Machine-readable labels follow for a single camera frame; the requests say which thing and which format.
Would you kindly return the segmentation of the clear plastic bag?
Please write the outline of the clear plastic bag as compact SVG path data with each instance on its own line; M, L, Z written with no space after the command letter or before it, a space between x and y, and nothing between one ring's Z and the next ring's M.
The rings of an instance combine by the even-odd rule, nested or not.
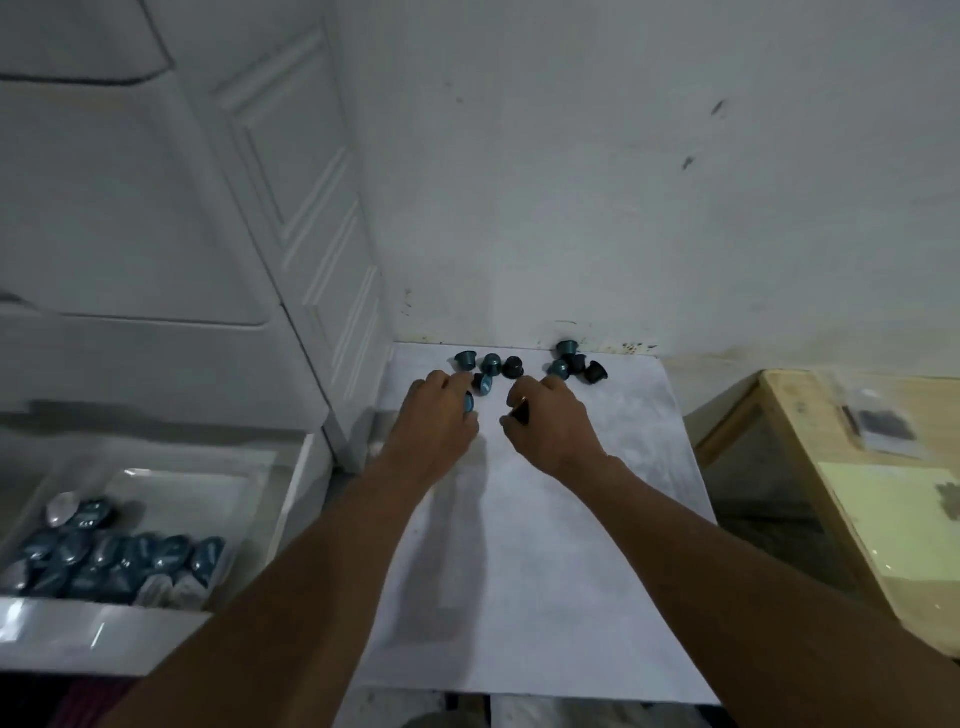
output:
M889 377L833 367L818 370L817 379L865 451L926 458L916 427L898 403Z

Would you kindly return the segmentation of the person's left forearm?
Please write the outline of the person's left forearm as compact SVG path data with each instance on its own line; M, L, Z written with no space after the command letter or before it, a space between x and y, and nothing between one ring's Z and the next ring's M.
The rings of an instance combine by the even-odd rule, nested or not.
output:
M330 728L402 535L457 459L375 459L98 728Z

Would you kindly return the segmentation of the cluster of teal capsules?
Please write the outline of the cluster of teal capsules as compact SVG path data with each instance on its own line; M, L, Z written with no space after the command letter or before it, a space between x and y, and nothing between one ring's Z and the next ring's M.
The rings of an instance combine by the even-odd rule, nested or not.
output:
M589 358L580 344L572 339L562 339L555 344L550 357L545 370L548 376L563 381L576 379L587 385L597 385L610 378L606 366ZM497 378L515 382L527 374L525 361L519 354L488 352L481 356L475 350L465 349L453 355L452 364L457 372L471 373L471 394L479 396L490 394Z

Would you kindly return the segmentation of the light wooden table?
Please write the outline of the light wooden table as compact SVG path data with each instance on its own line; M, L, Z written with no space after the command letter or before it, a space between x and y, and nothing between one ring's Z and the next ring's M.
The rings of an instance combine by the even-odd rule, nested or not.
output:
M883 376L924 459L865 450L812 370L763 370L694 452L718 514L763 524L765 549L960 661L960 583L882 576L818 467L939 468L960 478L960 378Z

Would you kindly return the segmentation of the pale yellow sheet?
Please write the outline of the pale yellow sheet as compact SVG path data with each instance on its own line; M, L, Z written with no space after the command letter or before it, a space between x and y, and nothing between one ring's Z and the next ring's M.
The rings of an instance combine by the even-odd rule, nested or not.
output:
M960 477L939 467L818 467L882 577L960 583Z

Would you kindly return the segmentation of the white cabinet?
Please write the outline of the white cabinet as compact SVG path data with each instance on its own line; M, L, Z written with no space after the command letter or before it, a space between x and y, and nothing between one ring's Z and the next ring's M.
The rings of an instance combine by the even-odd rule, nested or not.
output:
M393 334L334 0L0 0L0 412L322 432Z

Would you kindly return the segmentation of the person's right hand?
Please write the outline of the person's right hand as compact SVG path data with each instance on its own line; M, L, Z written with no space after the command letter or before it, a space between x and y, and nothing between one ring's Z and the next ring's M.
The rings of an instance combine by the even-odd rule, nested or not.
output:
M512 410L523 401L531 408L530 442L518 454L534 468L572 488L610 464L586 407L564 380L522 376L513 383L507 404Z

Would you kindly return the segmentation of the pile of blue capsules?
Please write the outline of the pile of blue capsules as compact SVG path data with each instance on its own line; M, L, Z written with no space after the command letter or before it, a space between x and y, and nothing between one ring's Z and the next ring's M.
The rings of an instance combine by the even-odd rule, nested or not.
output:
M121 525L121 504L65 491L0 549L0 598L199 612L230 572L230 542Z

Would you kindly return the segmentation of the person's right forearm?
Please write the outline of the person's right forearm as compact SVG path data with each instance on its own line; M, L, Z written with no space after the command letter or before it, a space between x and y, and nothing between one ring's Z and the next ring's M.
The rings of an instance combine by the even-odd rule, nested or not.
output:
M558 480L624 554L739 728L960 728L960 666L893 618L696 515L604 454Z

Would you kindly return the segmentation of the person's left hand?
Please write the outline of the person's left hand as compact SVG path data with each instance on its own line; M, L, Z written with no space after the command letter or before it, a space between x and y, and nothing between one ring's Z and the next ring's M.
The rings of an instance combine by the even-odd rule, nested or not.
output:
M378 457L401 481L422 490L434 486L457 464L458 426L464 395L472 389L467 372L431 371L410 387Z

